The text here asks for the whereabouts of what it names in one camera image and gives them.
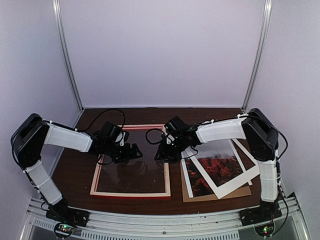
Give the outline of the white photo mat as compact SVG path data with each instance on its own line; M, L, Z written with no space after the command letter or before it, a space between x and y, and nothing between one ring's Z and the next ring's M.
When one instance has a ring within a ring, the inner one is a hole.
M220 200L224 196L230 194L238 188L244 187L245 184L248 186L252 185L252 179L257 177L260 174L258 163L256 159L252 156L252 154L247 150L245 146L242 145L240 141L237 139L228 139L232 141L234 147L236 149L236 153L238 154L241 162L244 165L245 172L231 181L223 184L222 186L217 187L211 179L209 179L208 174L205 172L200 163L196 160L195 157L191 157L192 162L198 168L200 173L203 175L211 189L214 191L216 197Z

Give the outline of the red forest photo print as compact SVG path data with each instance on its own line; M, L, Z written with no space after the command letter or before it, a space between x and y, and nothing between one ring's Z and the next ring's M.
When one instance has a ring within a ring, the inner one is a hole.
M193 198L213 195L215 192L191 157L196 158L217 187L228 183L246 171L231 140L203 143L183 152L182 157L184 157L182 167L187 189Z

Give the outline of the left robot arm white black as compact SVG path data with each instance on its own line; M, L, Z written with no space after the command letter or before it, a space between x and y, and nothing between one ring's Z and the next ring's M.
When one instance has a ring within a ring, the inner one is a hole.
M136 143L128 143L129 133L106 121L100 130L89 133L43 119L32 113L10 138L12 157L61 222L72 218L63 194L42 162L49 150L70 149L97 157L108 156L118 164L143 157Z

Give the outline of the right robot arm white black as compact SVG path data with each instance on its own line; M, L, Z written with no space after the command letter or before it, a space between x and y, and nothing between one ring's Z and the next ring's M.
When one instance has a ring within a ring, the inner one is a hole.
M180 161L187 149L213 141L246 140L250 154L257 161L260 173L260 206L256 210L259 220L268 220L278 209L280 163L280 131L258 108L234 118L209 120L193 125L175 116L164 125L154 159L166 163Z

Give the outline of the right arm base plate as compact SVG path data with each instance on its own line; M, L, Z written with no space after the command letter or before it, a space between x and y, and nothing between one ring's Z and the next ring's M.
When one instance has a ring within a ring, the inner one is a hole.
M242 226L255 225L262 222L271 221L282 216L279 209L270 210L265 207L247 208L239 211Z

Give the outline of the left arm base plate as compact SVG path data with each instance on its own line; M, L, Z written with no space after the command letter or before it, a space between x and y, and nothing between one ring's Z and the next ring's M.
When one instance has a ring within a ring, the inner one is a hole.
M45 217L71 226L86 227L90 213L67 206L50 206Z

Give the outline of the clear acrylic sheet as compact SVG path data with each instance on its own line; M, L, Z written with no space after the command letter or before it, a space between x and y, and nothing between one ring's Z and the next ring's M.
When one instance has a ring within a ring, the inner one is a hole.
M162 160L155 161L157 145L146 141L146 129L130 129L128 142L137 144L143 157L122 163L110 163L103 158L97 192L124 194L158 194L165 192L165 168Z

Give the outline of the red wooden picture frame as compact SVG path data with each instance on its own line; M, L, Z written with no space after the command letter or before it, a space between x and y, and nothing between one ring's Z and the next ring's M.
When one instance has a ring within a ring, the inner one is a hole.
M161 140L162 133L165 132L165 127L162 124L136 124L136 125L125 125L123 128L125 131L129 130L144 130L147 131L152 129L150 133L148 133L148 139L150 142L157 142ZM97 185L99 181L99 176L101 173L102 166L105 166L103 156L99 163L97 163L93 175L93 180L90 189L90 195L93 197L101 197L101 198L129 198L129 199L169 199L171 197L171 188L170 188L170 171L169 171L169 164L163 162L164 165L164 178L165 178L165 192L162 193L112 193L112 192L98 192Z

